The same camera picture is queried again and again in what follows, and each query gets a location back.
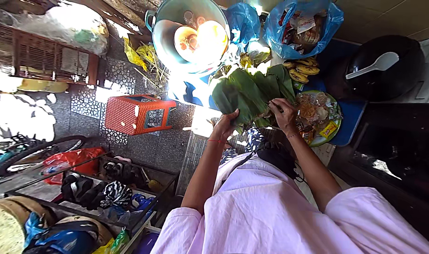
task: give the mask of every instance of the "red plastic bag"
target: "red plastic bag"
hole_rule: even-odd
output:
[[[44,160],[43,165],[44,169],[42,170],[42,175],[50,175],[56,171],[62,170],[80,164],[86,160],[95,158],[100,154],[105,153],[105,150],[102,147],[92,147],[92,148],[83,148],[79,150],[74,150],[70,152],[63,152],[52,155]],[[98,159],[91,160],[83,165],[74,167],[72,170],[81,172],[87,175],[96,175],[98,173]],[[63,174],[57,174],[53,177],[45,179],[45,182],[48,184],[62,184]]]

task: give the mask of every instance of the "hand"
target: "hand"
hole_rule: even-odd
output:
[[[240,110],[237,109],[233,113],[222,115],[213,128],[210,140],[220,140],[221,142],[225,143],[227,138],[234,132],[235,126],[231,125],[230,123],[232,120],[237,118],[239,114]]]
[[[277,124],[282,129],[286,136],[291,136],[298,133],[296,128],[296,109],[286,99],[273,99],[269,101],[268,107],[274,113]]]

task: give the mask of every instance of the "stool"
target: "stool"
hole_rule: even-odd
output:
[[[169,130],[167,125],[172,100],[159,100],[149,95],[110,97],[106,106],[105,126],[128,135]]]

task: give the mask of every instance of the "table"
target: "table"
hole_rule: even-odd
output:
[[[358,44],[332,39],[324,51],[317,56],[320,69],[323,70],[340,57],[352,55],[358,47]],[[210,75],[202,78],[185,77],[184,80],[176,77],[174,80],[170,80],[169,99],[218,110],[207,86],[209,77]],[[316,75],[312,76],[310,82],[303,87],[303,91],[305,90],[325,92],[326,87],[323,80]],[[366,101],[338,101],[338,104],[342,109],[343,121],[330,144],[342,147],[350,143],[367,103]]]

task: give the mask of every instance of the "banana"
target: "banana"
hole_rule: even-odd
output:
[[[305,66],[317,67],[318,62],[313,57],[308,57],[306,59],[296,60],[295,62],[300,63]]]
[[[297,72],[306,75],[317,75],[320,72],[320,69],[318,69],[317,67],[305,66],[302,64],[298,64],[296,66],[296,70]]]
[[[284,67],[287,69],[291,69],[294,68],[296,66],[296,63],[294,62],[288,62],[288,63],[283,63]]]
[[[288,70],[288,73],[290,74],[290,78],[301,83],[308,83],[307,75],[297,72],[296,69],[290,69]]]

